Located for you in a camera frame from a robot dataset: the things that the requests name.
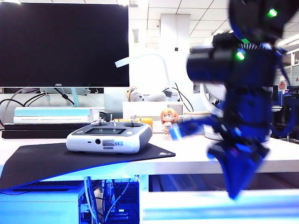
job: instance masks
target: ceiling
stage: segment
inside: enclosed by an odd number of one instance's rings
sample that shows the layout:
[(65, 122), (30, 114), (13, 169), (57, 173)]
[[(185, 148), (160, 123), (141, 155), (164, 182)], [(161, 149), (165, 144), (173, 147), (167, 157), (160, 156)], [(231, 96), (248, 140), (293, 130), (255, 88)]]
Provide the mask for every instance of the ceiling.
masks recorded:
[[(20, 0), (20, 2), (117, 4), (126, 0)], [(204, 43), (215, 31), (231, 30), (228, 0), (130, 0), (129, 28), (144, 34), (140, 43), (159, 48), (161, 14), (190, 14), (190, 47)], [(299, 34), (299, 12), (285, 25), (283, 39)]]

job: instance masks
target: computer tower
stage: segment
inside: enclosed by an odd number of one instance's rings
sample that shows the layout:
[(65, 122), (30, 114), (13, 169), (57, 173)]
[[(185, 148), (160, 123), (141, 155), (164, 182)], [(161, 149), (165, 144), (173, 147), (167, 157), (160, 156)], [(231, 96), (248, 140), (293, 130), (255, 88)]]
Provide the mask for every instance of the computer tower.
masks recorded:
[(86, 208), (83, 181), (38, 182), (2, 191), (0, 223), (91, 224)]
[(128, 179), (106, 180), (102, 182), (103, 190), (103, 215), (107, 216), (111, 206), (115, 206), (108, 214), (105, 224), (138, 224), (139, 223), (139, 182), (134, 179), (128, 184)]

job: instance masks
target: monitor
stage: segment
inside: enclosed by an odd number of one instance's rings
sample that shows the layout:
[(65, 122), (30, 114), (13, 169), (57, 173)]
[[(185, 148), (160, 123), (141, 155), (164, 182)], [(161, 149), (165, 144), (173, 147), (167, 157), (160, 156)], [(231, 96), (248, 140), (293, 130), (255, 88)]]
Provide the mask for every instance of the monitor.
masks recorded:
[(278, 101), (278, 85), (273, 86), (272, 101)]
[(127, 87), (128, 7), (0, 3), (0, 87)]

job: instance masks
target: green led light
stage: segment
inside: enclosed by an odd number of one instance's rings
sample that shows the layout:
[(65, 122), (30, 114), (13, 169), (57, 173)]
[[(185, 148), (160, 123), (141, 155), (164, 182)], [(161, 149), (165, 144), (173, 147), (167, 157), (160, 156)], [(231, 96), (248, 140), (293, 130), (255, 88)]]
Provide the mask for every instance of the green led light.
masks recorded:
[(236, 53), (236, 58), (238, 59), (238, 60), (244, 60), (244, 58), (245, 58), (245, 56), (244, 56), (244, 54), (242, 53), (242, 52), (238, 52), (238, 53)]
[(242, 41), (243, 43), (250, 43), (249, 40), (247, 40), (246, 38), (241, 39), (241, 41)]
[(278, 14), (278, 12), (273, 8), (271, 8), (270, 11), (268, 12), (269, 17), (277, 16), (277, 14)]

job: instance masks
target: drone remote controller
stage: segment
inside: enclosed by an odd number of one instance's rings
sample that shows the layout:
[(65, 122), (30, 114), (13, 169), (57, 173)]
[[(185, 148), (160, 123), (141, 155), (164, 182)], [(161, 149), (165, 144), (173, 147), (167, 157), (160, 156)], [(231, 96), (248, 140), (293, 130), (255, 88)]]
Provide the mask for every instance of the drone remote controller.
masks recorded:
[(152, 136), (144, 123), (105, 122), (87, 125), (66, 138), (70, 151), (92, 153), (138, 153)]

